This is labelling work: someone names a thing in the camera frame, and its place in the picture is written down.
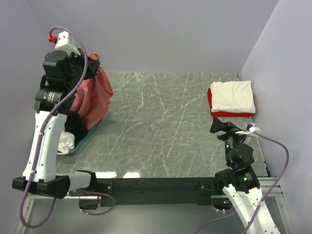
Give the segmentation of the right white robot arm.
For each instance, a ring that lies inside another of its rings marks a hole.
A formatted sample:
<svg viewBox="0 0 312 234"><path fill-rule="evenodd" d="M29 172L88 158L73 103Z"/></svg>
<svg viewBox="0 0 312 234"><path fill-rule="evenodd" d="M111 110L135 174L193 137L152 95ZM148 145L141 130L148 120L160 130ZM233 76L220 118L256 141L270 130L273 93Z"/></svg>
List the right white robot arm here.
<svg viewBox="0 0 312 234"><path fill-rule="evenodd" d="M217 138L224 142L228 169L215 174L214 190L226 195L241 219L245 234L278 234L276 224L263 199L260 182L252 168L254 150L244 141L257 137L261 130L254 124L242 130L231 122L213 118L210 132L223 132Z"/></svg>

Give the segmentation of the pink t shirt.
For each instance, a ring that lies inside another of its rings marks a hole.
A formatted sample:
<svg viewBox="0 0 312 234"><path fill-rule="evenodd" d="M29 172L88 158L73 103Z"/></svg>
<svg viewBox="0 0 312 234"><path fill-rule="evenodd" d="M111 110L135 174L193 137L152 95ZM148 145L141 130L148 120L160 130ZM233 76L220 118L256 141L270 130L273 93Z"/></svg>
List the pink t shirt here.
<svg viewBox="0 0 312 234"><path fill-rule="evenodd" d="M89 131L108 112L113 94L105 71L99 67L95 77L85 79L78 87L70 110L79 115Z"/></svg>

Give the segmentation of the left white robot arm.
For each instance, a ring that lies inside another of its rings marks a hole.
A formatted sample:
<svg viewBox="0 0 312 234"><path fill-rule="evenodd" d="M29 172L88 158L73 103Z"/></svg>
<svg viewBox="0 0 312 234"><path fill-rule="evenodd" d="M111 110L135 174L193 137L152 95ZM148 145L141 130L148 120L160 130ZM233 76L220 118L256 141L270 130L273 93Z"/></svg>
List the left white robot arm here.
<svg viewBox="0 0 312 234"><path fill-rule="evenodd" d="M12 187L24 192L63 199L70 191L94 195L98 189L94 172L56 173L59 138L65 126L74 94L81 82L94 78L100 62L86 54L55 50L45 55L44 76L35 96L35 133L31 153L22 173Z"/></svg>

